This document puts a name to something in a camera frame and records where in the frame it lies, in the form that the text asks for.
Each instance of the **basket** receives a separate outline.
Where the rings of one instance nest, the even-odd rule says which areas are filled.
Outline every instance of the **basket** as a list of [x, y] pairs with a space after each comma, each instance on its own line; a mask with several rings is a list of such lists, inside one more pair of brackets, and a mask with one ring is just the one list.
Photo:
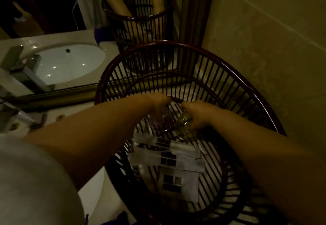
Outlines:
[[[108, 23], [111, 26], [120, 53], [141, 42], [173, 39], [173, 7], [176, 0], [164, 0], [165, 10], [155, 15], [153, 15], [151, 0], [123, 1], [132, 17], [114, 13], [108, 3], [102, 0], [102, 8], [107, 15]], [[147, 73], [150, 68], [160, 68], [154, 63], [149, 66], [149, 59], [151, 58], [148, 54], [130, 56], [124, 60], [124, 64], [129, 71]]]
[[[173, 56], [172, 63], [147, 74], [126, 72], [125, 60], [150, 53], [151, 61]], [[218, 56], [194, 46], [173, 41], [138, 45], [119, 54], [105, 69], [95, 103], [136, 93], [162, 92], [172, 97], [174, 120], [182, 101], [203, 100], [285, 135], [275, 113], [260, 93], [234, 68]], [[146, 116], [135, 131], [179, 141], [173, 130], [153, 131]], [[160, 196], [156, 186], [158, 167], [131, 167], [127, 141], [105, 165], [119, 196], [141, 224], [286, 224], [244, 169], [232, 148], [213, 129], [206, 128], [188, 144], [201, 144], [207, 155], [206, 174], [199, 177], [199, 202]]]

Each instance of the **white packet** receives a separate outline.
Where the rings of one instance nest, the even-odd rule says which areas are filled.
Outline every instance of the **white packet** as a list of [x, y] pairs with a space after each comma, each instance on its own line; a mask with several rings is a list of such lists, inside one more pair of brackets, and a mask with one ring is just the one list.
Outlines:
[[199, 173], [160, 168], [157, 188], [161, 195], [198, 202]]
[[128, 159], [131, 166], [143, 164], [201, 173], [206, 172], [203, 158], [196, 159], [174, 151], [153, 151], [135, 147], [134, 152], [128, 154]]
[[136, 143], [145, 143], [148, 145], [158, 146], [160, 148], [165, 148], [175, 153], [178, 152], [194, 158], [201, 157], [201, 150], [197, 145], [188, 145], [183, 142], [177, 142], [138, 132], [134, 134], [132, 140]]

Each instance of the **sink basin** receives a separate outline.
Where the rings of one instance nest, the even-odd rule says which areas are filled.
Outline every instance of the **sink basin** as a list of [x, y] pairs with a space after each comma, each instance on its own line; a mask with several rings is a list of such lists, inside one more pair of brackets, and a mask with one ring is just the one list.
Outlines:
[[73, 44], [49, 48], [40, 52], [35, 73], [47, 85], [68, 82], [95, 70], [105, 59], [98, 46]]

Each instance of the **person's right hand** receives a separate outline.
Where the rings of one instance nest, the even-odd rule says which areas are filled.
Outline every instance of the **person's right hand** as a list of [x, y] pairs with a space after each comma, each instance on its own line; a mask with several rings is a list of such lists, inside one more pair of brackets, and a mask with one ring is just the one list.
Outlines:
[[181, 110], [187, 110], [193, 120], [189, 127], [189, 131], [202, 129], [211, 125], [212, 114], [216, 109], [220, 108], [201, 100], [196, 100], [191, 103], [184, 101], [181, 103]]

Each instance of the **sleeve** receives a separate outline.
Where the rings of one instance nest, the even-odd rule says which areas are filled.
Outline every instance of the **sleeve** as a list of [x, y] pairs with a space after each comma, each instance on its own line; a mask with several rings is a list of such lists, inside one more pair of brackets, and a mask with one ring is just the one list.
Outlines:
[[70, 177], [43, 149], [0, 134], [1, 224], [82, 225]]

